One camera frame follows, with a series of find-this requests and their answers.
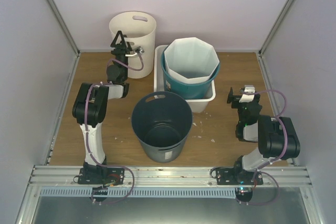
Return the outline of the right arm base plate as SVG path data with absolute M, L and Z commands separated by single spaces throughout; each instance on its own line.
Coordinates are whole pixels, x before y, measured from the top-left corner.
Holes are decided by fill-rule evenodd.
M 263 185 L 262 174 L 248 172 L 242 168 L 214 167 L 209 171 L 211 178 L 216 179 L 217 185 Z

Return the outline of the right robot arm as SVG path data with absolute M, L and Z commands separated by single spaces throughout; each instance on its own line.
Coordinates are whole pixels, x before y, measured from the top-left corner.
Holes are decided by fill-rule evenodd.
M 283 117 L 285 108 L 274 117 L 262 115 L 259 104 L 262 93 L 277 93 L 277 90 L 257 92 L 254 86 L 246 85 L 240 95 L 230 88 L 227 103 L 238 113 L 235 135 L 239 141 L 257 143 L 251 153 L 241 156 L 230 170 L 233 180 L 240 185 L 261 182 L 261 169 L 275 162 L 296 158 L 300 154 L 300 142 L 291 118 Z

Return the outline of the white cylindrical bin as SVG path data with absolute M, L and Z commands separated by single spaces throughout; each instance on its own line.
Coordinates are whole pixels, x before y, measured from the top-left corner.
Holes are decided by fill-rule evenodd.
M 124 12 L 114 16 L 109 22 L 112 36 L 121 30 L 125 41 L 130 42 L 132 48 L 141 46 L 144 53 L 139 56 L 129 57 L 128 77 L 141 79 L 148 76 L 153 70 L 154 48 L 156 35 L 156 20 L 143 12 Z

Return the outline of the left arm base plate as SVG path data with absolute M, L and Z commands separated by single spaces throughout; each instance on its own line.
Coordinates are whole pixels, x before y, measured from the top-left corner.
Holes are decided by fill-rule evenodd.
M 79 185 L 101 185 L 105 187 L 122 185 L 123 180 L 123 168 L 105 168 L 101 166 L 83 167 L 80 169 L 79 175 L 73 179 Z

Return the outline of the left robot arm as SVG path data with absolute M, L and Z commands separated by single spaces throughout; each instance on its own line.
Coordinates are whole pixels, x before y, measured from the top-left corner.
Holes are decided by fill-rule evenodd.
M 75 99 L 72 116 L 83 133 L 86 157 L 83 171 L 90 172 L 90 178 L 96 184 L 103 184 L 108 179 L 108 171 L 124 166 L 107 165 L 102 147 L 102 122 L 106 117 L 107 104 L 110 99 L 125 98 L 129 92 L 128 57 L 132 51 L 122 31 L 117 31 L 110 47 L 115 55 L 114 64 L 107 66 L 106 83 L 82 83 Z

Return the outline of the dark grey round bin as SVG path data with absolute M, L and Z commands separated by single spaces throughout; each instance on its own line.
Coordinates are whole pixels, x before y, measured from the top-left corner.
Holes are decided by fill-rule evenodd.
M 193 126 L 193 113 L 179 95 L 153 92 L 136 104 L 131 125 L 146 155 L 157 163 L 169 163 L 182 152 Z

